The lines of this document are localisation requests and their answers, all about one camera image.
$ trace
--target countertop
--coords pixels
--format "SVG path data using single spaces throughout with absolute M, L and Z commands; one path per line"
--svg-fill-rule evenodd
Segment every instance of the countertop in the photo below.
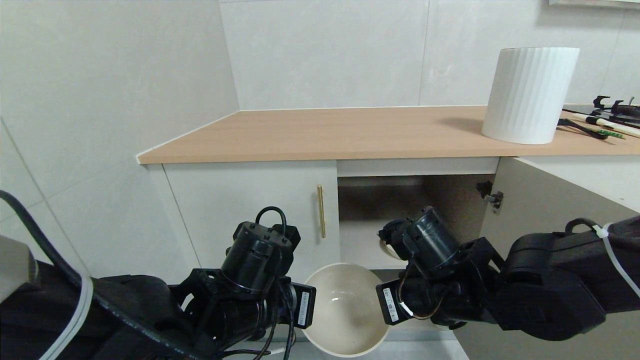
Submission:
M 640 154 L 640 138 L 562 128 L 545 145 L 481 134 L 486 106 L 239 111 L 138 156 L 141 164 Z

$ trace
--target white cable tie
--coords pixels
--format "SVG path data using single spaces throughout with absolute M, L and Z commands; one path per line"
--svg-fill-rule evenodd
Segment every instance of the white cable tie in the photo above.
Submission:
M 594 225 L 592 228 L 596 231 L 596 234 L 598 235 L 598 237 L 601 238 L 602 241 L 604 242 L 604 247 L 607 250 L 607 255 L 609 255 L 609 259 L 611 260 L 611 263 L 613 263 L 613 266 L 616 268 L 620 276 L 622 276 L 622 278 L 627 282 L 627 284 L 631 286 L 631 289 L 634 291 L 634 293 L 636 293 L 636 295 L 640 297 L 640 288 L 638 288 L 638 285 L 634 283 L 634 281 L 631 279 L 631 276 L 627 274 L 625 269 L 622 267 L 622 265 L 618 261 L 618 258 L 616 258 L 615 253 L 613 252 L 613 248 L 611 247 L 611 242 L 609 242 L 608 229 L 610 225 L 611 223 L 608 223 L 603 227 Z
M 269 350 L 271 352 L 269 355 L 279 354 L 281 352 L 284 352 L 284 349 L 285 349 L 284 347 L 279 347 L 279 348 L 277 348 L 275 350 Z
M 409 314 L 409 316 L 413 316 L 413 311 L 409 309 L 409 307 L 404 303 L 404 301 L 400 303 L 400 306 L 402 306 L 402 308 L 406 311 L 407 314 Z
M 71 342 L 74 336 L 76 336 L 77 332 L 86 320 L 86 315 L 89 313 L 89 308 L 91 308 L 91 301 L 93 298 L 93 281 L 88 275 L 81 274 L 80 276 L 82 278 L 82 285 L 80 287 L 80 296 L 78 298 L 76 310 L 71 316 L 71 320 L 69 320 L 65 329 L 60 333 L 49 349 L 47 349 L 44 355 L 40 357 L 40 360 L 56 359 Z

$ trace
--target cabinet door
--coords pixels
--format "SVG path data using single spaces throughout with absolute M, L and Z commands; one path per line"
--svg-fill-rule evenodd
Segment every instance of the cabinet door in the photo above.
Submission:
M 200 265 L 219 268 L 239 223 L 278 206 L 300 231 L 288 276 L 304 282 L 322 266 L 340 261 L 335 161 L 167 164 L 164 166 Z M 326 237 L 321 236 L 317 186 L 323 186 Z M 275 212 L 261 224 L 280 223 Z
M 488 207 L 481 236 L 504 257 L 511 244 L 529 233 L 562 231 L 577 217 L 605 224 L 637 216 L 635 211 L 516 158 L 502 158 L 493 190 L 502 191 L 500 212 Z M 607 315 L 587 334 L 560 342 L 533 338 L 498 325 L 469 323 L 455 331 L 469 359 L 637 359 L 640 311 Z

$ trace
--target white ribbed vase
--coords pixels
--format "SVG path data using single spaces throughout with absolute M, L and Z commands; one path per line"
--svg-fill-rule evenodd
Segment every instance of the white ribbed vase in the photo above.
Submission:
M 500 51 L 482 134 L 505 142 L 550 143 L 580 49 Z

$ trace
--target barcode label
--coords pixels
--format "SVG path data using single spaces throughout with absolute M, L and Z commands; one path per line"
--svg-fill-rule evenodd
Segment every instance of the barcode label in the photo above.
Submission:
M 307 323 L 307 307 L 309 305 L 309 293 L 302 293 L 300 300 L 300 312 L 298 313 L 298 325 L 305 326 Z
M 382 290 L 385 294 L 385 300 L 387 301 L 387 309 L 389 309 L 389 315 L 391 315 L 391 322 L 398 321 L 398 312 L 396 311 L 396 305 L 394 304 L 394 298 L 391 296 L 391 289 L 385 288 Z

